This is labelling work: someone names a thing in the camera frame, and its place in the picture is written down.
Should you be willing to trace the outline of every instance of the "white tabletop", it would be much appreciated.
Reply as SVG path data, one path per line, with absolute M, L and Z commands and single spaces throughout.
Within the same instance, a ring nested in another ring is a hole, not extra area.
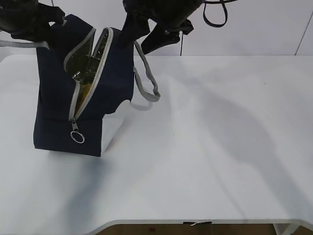
M 148 59 L 162 99 L 136 91 L 100 159 L 35 150 L 36 57 L 0 63 L 0 234 L 183 221 L 313 229 L 313 57 Z

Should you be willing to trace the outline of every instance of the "metal zipper pull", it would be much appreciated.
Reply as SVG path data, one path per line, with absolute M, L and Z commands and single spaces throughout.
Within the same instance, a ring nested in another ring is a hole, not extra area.
M 77 123 L 76 123 L 76 120 L 73 119 L 73 120 L 71 121 L 71 123 L 72 123 L 73 131 L 70 133 L 70 136 L 72 137 L 72 139 L 73 139 L 76 143 L 79 143 L 79 144 L 85 143 L 85 136 L 79 132 L 79 129 L 78 129 L 78 125 L 77 125 Z M 74 135 L 79 135 L 82 140 L 81 140 L 81 141 L 78 141 L 78 140 L 75 138 Z

